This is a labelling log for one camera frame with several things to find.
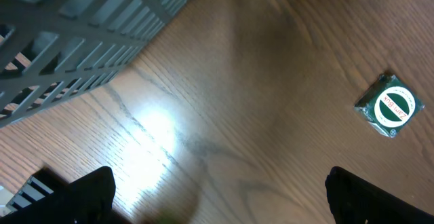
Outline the round white red lid cup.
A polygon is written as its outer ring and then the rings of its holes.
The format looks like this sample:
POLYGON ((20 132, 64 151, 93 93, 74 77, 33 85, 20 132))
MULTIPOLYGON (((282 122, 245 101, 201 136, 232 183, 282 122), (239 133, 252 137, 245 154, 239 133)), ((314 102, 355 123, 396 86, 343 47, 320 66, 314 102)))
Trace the round white red lid cup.
POLYGON ((386 71, 354 104, 354 110, 381 135, 394 138, 425 105, 398 76, 386 71))

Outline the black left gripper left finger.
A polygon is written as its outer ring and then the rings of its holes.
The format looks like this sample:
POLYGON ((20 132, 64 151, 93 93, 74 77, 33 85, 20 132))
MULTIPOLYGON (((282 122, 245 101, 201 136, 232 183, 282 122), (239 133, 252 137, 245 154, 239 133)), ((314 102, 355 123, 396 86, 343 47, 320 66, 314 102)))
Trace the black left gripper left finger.
POLYGON ((65 182, 49 168, 32 174, 6 204, 11 212, 3 224, 104 223, 110 219, 115 197, 113 171, 100 167, 65 182))

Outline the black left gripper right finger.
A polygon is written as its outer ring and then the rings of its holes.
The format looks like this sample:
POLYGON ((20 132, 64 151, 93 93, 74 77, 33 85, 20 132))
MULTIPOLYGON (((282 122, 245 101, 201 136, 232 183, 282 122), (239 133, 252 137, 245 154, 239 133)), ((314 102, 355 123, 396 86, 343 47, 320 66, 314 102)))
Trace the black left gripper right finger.
POLYGON ((335 166, 325 180, 336 223, 432 223, 433 215, 335 166))

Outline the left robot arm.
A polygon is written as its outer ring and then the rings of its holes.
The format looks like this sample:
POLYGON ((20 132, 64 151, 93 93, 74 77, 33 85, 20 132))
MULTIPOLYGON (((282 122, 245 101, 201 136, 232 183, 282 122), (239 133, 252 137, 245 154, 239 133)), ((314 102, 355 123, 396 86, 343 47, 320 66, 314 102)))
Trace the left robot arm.
MULTIPOLYGON (((325 179, 336 223, 432 223, 433 215, 335 166, 325 179)), ((113 210, 115 180, 108 166, 66 183, 49 168, 32 174, 6 203, 2 223, 127 223, 113 210)))

